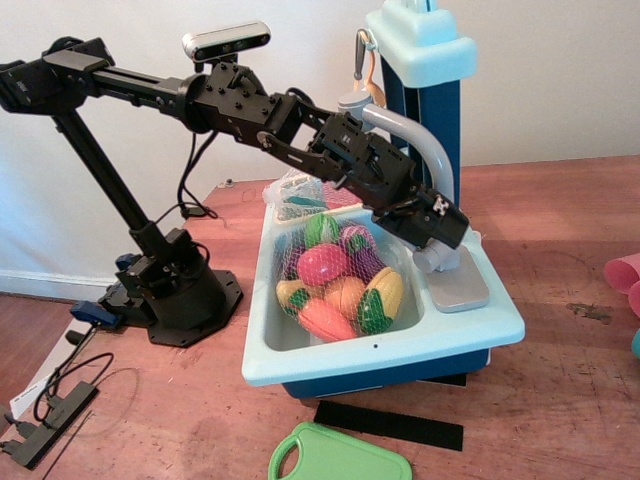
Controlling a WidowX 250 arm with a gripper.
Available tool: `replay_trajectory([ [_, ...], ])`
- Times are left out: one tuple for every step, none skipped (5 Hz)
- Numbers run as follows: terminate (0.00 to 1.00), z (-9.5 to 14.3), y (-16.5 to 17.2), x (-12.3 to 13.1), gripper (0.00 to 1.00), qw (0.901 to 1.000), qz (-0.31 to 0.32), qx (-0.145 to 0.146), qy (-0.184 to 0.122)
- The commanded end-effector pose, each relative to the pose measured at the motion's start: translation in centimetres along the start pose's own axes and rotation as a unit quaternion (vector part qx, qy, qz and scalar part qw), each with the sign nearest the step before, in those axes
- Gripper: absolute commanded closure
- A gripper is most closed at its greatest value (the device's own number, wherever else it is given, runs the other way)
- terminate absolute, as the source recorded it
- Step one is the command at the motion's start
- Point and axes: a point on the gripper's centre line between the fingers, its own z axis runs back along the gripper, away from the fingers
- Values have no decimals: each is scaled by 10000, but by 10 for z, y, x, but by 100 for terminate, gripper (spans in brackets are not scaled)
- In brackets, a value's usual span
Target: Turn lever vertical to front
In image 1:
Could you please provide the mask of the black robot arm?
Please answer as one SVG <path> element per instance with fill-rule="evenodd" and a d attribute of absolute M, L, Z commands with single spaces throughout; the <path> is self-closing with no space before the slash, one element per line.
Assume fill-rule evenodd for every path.
<path fill-rule="evenodd" d="M 214 270 L 184 230 L 163 234 L 143 212 L 79 116 L 90 97 L 111 96 L 179 120 L 195 133 L 225 133 L 359 197 L 373 221 L 415 247 L 461 243 L 468 220 L 453 197 L 413 176 L 414 163 L 348 113 L 295 94 L 268 94 L 234 53 L 208 74 L 158 78 L 115 65 L 101 39 L 65 37 L 39 59 L 1 68 L 1 105 L 50 117 L 119 212 L 140 248 L 99 302 L 101 312 L 143 327 L 151 342 L 190 346 L 223 329 L 241 297 L 234 275 Z"/>

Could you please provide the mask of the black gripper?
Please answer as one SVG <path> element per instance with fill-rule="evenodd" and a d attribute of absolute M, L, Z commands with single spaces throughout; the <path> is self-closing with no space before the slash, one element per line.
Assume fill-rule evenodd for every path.
<path fill-rule="evenodd" d="M 440 191 L 413 178 L 415 162 L 380 137 L 363 137 L 347 150 L 345 186 L 383 229 L 423 248 L 430 239 L 457 248 L 469 220 Z"/>

